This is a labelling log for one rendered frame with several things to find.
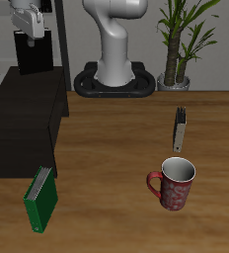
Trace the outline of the red patterned mug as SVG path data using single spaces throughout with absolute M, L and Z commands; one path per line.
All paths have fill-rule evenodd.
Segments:
M 195 177 L 195 167 L 182 157 L 170 157 L 161 166 L 160 172 L 150 172 L 146 177 L 148 189 L 160 200 L 160 204 L 168 211 L 181 210 L 190 192 Z M 151 180 L 158 178 L 161 189 L 157 191 Z

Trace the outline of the black book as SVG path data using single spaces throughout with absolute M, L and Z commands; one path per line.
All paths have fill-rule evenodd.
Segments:
M 18 67 L 21 75 L 51 71 L 53 69 L 51 31 L 44 30 L 44 37 L 35 40 L 35 46 L 29 47 L 28 35 L 22 31 L 14 32 Z

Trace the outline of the grey book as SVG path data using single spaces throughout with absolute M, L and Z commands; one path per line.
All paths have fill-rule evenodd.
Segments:
M 177 107 L 173 130 L 173 151 L 181 152 L 187 125 L 186 108 Z

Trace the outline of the dark vertical post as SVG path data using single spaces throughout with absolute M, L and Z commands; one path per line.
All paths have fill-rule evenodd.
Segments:
M 59 37 L 61 63 L 64 69 L 65 85 L 66 85 L 66 90 L 70 91 L 71 77 L 70 77 L 69 56 L 68 56 L 68 48 L 67 48 L 66 30 L 65 30 L 63 1 L 54 0 L 54 4 L 55 4 L 55 12 L 56 12 L 57 31 L 58 31 L 58 37 Z

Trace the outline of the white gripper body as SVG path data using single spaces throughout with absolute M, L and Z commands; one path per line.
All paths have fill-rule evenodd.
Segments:
M 23 11 L 12 8 L 12 23 L 32 39 L 44 37 L 44 24 L 41 12 L 33 9 Z

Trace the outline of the green book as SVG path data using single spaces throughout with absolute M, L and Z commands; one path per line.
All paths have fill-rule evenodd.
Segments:
M 33 232 L 44 233 L 58 201 L 52 168 L 38 168 L 23 201 Z

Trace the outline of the green pot plant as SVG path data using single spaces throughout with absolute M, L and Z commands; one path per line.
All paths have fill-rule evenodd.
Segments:
M 191 85 L 190 79 L 185 75 L 188 62 L 192 59 L 198 60 L 199 56 L 196 54 L 204 47 L 216 44 L 216 41 L 210 40 L 214 28 L 199 38 L 204 21 L 193 28 L 190 23 L 219 2 L 220 0 L 209 0 L 201 4 L 201 1 L 198 1 L 187 10 L 187 0 L 168 0 L 169 14 L 161 9 L 165 18 L 158 22 L 158 26 L 163 24 L 167 29 L 166 32 L 162 31 L 162 35 L 168 53 L 165 72 L 157 78 L 159 91 L 188 91 Z

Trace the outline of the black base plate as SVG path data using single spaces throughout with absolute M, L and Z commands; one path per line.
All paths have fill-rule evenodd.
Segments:
M 120 87 L 109 87 L 94 78 L 97 62 L 90 61 L 74 79 L 74 89 L 86 98 L 143 98 L 150 96 L 156 88 L 155 78 L 145 70 L 140 61 L 131 62 L 135 78 Z

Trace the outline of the dark brown wooden cabinet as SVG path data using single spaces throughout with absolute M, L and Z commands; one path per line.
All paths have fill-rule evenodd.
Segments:
M 12 66 L 0 85 L 0 178 L 33 178 L 56 168 L 60 121 L 69 115 L 64 71 L 22 75 Z

